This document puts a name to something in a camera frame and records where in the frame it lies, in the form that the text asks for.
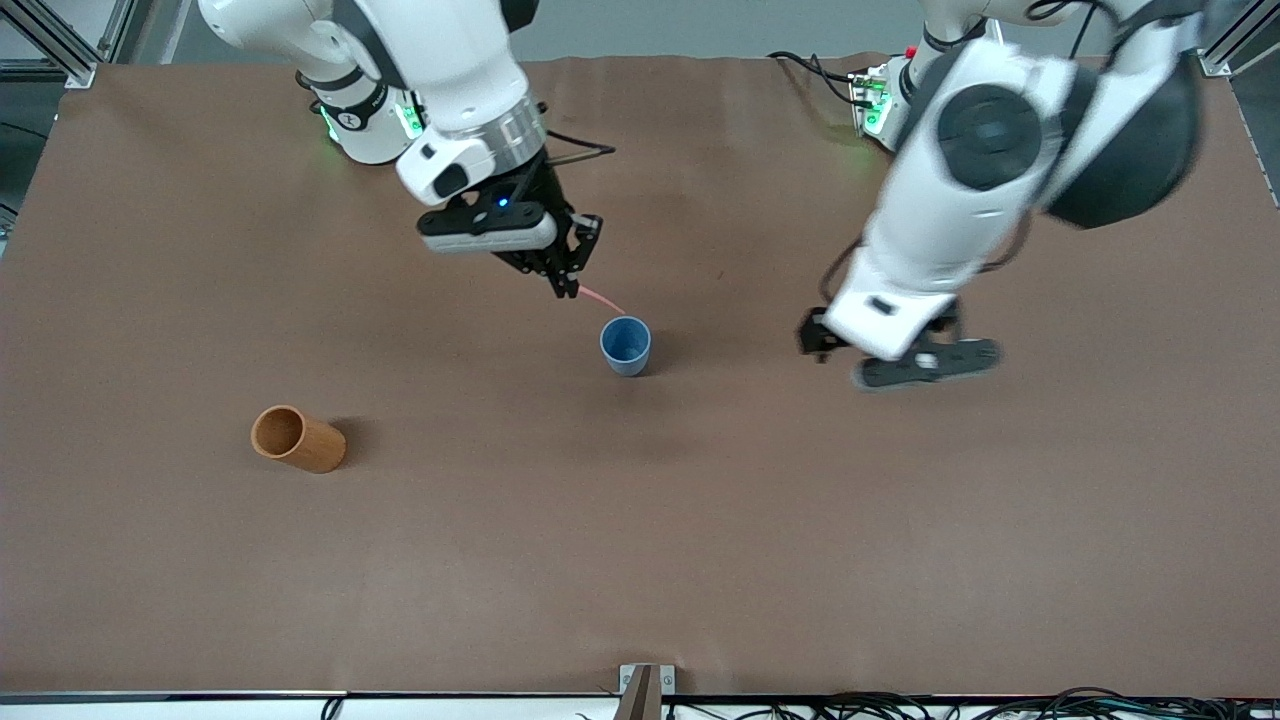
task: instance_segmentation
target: brown paper mat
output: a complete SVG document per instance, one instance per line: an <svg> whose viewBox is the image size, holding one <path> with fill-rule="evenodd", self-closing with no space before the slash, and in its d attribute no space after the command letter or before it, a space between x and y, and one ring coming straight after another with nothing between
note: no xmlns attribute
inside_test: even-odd
<svg viewBox="0 0 1280 720"><path fill-rule="evenodd" d="M1280 694L1280 217L1226 82L1174 200L1036 223L989 378L796 354L886 160L772 61L530 69L607 218L589 286L430 255L282 67L108 67L0 263L6 689ZM260 410L351 438L311 477Z"/></svg>

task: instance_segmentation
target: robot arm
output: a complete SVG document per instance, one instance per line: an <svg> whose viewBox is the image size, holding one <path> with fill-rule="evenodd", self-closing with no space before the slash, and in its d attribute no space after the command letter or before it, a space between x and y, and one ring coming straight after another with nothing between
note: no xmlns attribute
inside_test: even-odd
<svg viewBox="0 0 1280 720"><path fill-rule="evenodd" d="M916 88L938 58L989 36L995 26L988 20L1050 27L1070 18L1076 5L1075 0L1059 1L1028 17L1027 0L920 0L924 10L920 44L910 55L895 56L869 70L858 99L872 108L855 111L858 127L887 150L896 150Z"/></svg>
<svg viewBox="0 0 1280 720"><path fill-rule="evenodd" d="M330 136L352 160L389 163L421 129L415 105L360 72L325 32L330 12L332 0L200 0L205 23L224 42L298 68L300 82L320 100Z"/></svg>
<svg viewBox="0 0 1280 720"><path fill-rule="evenodd" d="M365 73L426 106L426 128L396 170L424 205L443 205L419 220L428 247L493 252L545 277L558 297L576 297L603 220L564 200L538 102L511 55L509 32L535 10L532 0L334 0L333 19Z"/></svg>
<svg viewBox="0 0 1280 720"><path fill-rule="evenodd" d="M989 341L932 336L940 319L959 320L956 292L1020 218L1046 209L1101 227L1152 208L1185 176L1202 0L1101 6L1117 24L1101 73L986 38L934 64L844 286L801 327L805 352L863 348L869 387L988 369Z"/></svg>

